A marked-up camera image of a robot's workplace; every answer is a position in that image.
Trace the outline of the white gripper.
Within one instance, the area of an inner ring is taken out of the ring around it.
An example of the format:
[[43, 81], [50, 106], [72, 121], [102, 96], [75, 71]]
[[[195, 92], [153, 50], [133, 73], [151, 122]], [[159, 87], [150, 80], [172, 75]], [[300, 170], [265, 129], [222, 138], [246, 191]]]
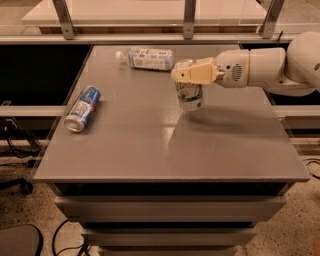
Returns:
[[220, 53], [215, 59], [195, 60], [192, 65], [179, 64], [174, 67], [174, 80], [181, 83], [210, 85], [216, 84], [225, 88], [243, 88], [248, 84], [249, 51], [228, 50]]

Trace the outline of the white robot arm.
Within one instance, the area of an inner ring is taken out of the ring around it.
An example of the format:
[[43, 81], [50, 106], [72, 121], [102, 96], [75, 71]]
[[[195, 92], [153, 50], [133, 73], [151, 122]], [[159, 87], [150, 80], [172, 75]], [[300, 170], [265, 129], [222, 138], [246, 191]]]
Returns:
[[320, 33], [302, 33], [286, 49], [228, 50], [216, 57], [180, 61], [171, 76], [182, 83], [259, 87], [278, 95], [305, 96], [320, 91]]

